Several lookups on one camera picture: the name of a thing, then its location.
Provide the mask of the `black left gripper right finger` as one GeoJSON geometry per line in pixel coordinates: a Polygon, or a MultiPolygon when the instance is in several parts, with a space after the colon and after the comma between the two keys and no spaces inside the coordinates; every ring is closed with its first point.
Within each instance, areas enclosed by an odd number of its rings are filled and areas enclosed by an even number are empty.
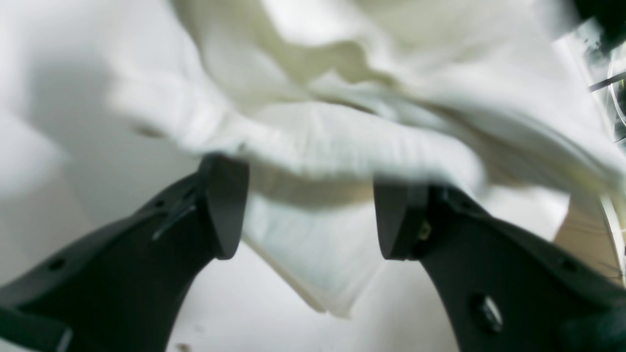
{"type": "Polygon", "coordinates": [[[418,261],[462,352],[623,352],[626,295],[461,190],[374,183],[380,251],[418,261]]]}

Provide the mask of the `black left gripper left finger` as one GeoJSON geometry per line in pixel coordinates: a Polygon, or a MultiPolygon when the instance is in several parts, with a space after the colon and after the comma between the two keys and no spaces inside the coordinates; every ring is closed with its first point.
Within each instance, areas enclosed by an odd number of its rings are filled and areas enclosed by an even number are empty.
{"type": "Polygon", "coordinates": [[[1,286],[1,338],[35,352],[163,352],[196,276],[241,242],[249,166],[221,154],[1,286]]]}

